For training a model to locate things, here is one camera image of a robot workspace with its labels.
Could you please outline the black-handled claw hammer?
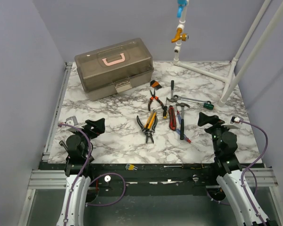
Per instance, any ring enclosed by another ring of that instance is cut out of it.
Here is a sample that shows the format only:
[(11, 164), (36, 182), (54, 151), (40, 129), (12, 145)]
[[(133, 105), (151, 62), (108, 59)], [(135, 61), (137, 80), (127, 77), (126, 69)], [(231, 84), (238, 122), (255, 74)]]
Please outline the black-handled claw hammer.
[(176, 106), (181, 107), (181, 127), (180, 127), (180, 140), (184, 140), (184, 108), (190, 106), (186, 103), (176, 103)]

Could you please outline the red black utility knife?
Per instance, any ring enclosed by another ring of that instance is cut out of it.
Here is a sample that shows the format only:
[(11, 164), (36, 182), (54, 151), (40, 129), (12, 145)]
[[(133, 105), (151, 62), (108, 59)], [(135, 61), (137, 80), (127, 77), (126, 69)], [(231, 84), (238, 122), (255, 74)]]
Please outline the red black utility knife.
[(175, 116), (175, 110), (172, 105), (169, 106), (169, 128), (173, 131), (176, 131), (177, 124), (176, 124), (176, 116)]

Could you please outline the grey black wire stripper pliers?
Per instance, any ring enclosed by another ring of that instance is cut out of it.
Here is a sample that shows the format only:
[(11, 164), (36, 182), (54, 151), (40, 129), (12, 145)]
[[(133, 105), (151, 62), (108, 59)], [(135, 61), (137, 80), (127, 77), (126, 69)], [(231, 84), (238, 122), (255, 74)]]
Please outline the grey black wire stripper pliers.
[(158, 118), (156, 116), (156, 113), (154, 114), (154, 116), (150, 117), (150, 122), (145, 126), (143, 126), (138, 115), (136, 116), (136, 120), (141, 128), (142, 133), (146, 136), (146, 144), (148, 143), (149, 138), (151, 139), (152, 143), (154, 143), (153, 133), (155, 133), (156, 126), (158, 123)]

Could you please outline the translucent grey-brown toolbox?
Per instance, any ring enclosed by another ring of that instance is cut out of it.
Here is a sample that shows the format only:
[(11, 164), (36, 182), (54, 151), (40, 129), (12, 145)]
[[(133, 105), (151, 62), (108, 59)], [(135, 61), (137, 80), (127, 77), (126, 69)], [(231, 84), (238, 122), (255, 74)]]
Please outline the translucent grey-brown toolbox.
[(82, 87), (95, 101), (151, 81), (153, 58), (140, 38), (75, 56)]

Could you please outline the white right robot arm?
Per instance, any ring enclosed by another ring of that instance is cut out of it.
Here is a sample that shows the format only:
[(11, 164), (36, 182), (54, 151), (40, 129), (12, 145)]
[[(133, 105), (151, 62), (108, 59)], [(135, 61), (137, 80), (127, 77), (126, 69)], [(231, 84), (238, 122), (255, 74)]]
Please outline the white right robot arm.
[[(206, 124), (211, 126), (205, 132), (212, 137), (214, 150), (214, 163), (212, 170), (208, 172), (210, 183), (219, 184), (225, 193), (227, 200), (234, 212), (236, 221), (240, 226), (276, 226), (276, 221), (271, 221), (268, 215), (262, 210), (255, 195), (252, 193), (245, 173), (257, 163), (265, 154), (268, 147), (267, 133), (260, 127), (233, 116), (230, 123), (225, 123), (217, 115), (206, 115), (199, 113), (198, 126)], [(241, 124), (251, 125), (263, 132), (266, 138), (264, 151), (261, 155), (246, 168), (243, 168), (236, 157), (235, 151), (238, 148), (237, 136), (230, 129), (239, 129)]]

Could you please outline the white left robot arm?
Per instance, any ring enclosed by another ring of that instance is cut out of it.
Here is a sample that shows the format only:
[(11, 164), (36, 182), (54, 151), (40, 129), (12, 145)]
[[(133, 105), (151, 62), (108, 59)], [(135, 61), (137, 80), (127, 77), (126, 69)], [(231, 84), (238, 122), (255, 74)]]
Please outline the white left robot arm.
[(95, 181), (95, 174), (89, 170), (89, 165), (94, 160), (91, 140), (105, 132), (105, 119), (86, 120), (80, 128), (66, 123), (58, 126), (70, 127), (72, 135), (63, 145), (67, 151), (66, 190), (56, 225), (82, 226), (87, 190)]

